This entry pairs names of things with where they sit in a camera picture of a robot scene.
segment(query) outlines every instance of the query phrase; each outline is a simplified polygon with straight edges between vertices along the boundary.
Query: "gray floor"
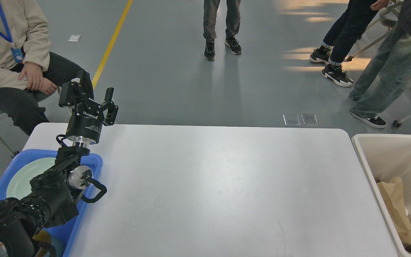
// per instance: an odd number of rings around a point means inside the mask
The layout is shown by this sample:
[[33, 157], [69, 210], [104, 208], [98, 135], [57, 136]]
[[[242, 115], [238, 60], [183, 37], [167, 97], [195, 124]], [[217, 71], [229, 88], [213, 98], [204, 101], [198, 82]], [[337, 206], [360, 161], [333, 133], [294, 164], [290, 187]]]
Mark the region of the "gray floor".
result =
[[[106, 47], [127, 5], [126, 0], [38, 0], [50, 21], [51, 51], [73, 60], [90, 74], [98, 69]], [[202, 0], [133, 0], [109, 60], [96, 86], [102, 101], [114, 87], [119, 124], [286, 127], [283, 114], [315, 114], [318, 127], [357, 133], [411, 134], [411, 118], [402, 127], [369, 127], [349, 114], [352, 88], [321, 77], [322, 65], [308, 61], [347, 0], [243, 1], [237, 39], [243, 47], [234, 56], [224, 46], [225, 4], [217, 18], [217, 58], [204, 60]], [[385, 32], [370, 28], [351, 54]], [[67, 42], [70, 35], [82, 35]], [[355, 80], [375, 53], [374, 46], [344, 64]], [[69, 112], [57, 107], [58, 96], [41, 102], [51, 122], [67, 122]], [[388, 123], [411, 114], [411, 90], [381, 117]], [[0, 134], [15, 150], [28, 137], [0, 114]], [[0, 176], [10, 163], [0, 145]]]

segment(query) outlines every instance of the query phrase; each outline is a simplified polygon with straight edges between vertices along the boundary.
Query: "id badge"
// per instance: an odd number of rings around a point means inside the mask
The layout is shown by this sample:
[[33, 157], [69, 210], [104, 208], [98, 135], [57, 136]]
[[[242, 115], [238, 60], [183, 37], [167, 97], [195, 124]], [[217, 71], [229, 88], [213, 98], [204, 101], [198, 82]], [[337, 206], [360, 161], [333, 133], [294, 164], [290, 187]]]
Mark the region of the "id badge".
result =
[[20, 48], [12, 47], [10, 48], [12, 55], [14, 56], [15, 62], [21, 64], [23, 62], [23, 53]]

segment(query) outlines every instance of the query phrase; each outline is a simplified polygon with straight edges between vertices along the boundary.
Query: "black sneaker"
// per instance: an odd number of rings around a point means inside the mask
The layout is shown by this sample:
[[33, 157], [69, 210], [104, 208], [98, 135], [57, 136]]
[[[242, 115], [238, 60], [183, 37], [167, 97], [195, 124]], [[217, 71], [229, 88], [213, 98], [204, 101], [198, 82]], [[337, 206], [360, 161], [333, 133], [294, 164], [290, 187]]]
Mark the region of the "black sneaker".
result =
[[324, 63], [329, 64], [329, 57], [331, 56], [331, 49], [327, 51], [325, 54], [322, 54], [320, 49], [317, 48], [313, 50], [313, 53], [310, 55], [310, 61], [314, 63]]
[[347, 72], [342, 72], [342, 65], [326, 65], [326, 67], [321, 71], [321, 76], [332, 80], [337, 86], [351, 87], [354, 83], [351, 78], [348, 78]]
[[364, 123], [367, 125], [370, 125], [371, 127], [376, 127], [378, 129], [382, 129], [386, 127], [386, 122], [380, 118], [378, 115], [372, 118], [361, 118], [358, 115], [356, 115], [352, 110], [350, 110], [350, 114], [354, 116], [355, 118], [362, 120]]
[[208, 61], [215, 60], [215, 42], [205, 43], [204, 58]]
[[240, 55], [242, 53], [242, 47], [239, 45], [239, 41], [235, 37], [230, 37], [225, 40], [225, 45], [229, 47], [231, 52], [235, 55]]

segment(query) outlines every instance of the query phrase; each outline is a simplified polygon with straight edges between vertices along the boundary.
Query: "white plate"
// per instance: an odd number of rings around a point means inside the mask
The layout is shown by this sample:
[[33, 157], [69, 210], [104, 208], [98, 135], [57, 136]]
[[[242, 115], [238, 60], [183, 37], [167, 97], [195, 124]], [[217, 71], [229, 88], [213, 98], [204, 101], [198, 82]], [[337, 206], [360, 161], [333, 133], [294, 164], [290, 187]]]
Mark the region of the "white plate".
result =
[[23, 166], [10, 180], [6, 197], [22, 199], [31, 193], [30, 180], [55, 164], [55, 158], [41, 158]]

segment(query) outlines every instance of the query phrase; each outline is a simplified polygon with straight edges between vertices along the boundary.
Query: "white table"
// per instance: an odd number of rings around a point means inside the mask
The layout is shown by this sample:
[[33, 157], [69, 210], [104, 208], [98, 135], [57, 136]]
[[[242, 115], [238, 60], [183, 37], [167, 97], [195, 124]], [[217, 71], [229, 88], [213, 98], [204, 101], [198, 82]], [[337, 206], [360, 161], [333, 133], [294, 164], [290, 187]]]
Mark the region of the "white table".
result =
[[[57, 150], [40, 124], [24, 150]], [[74, 257], [396, 257], [343, 130], [103, 127]]]

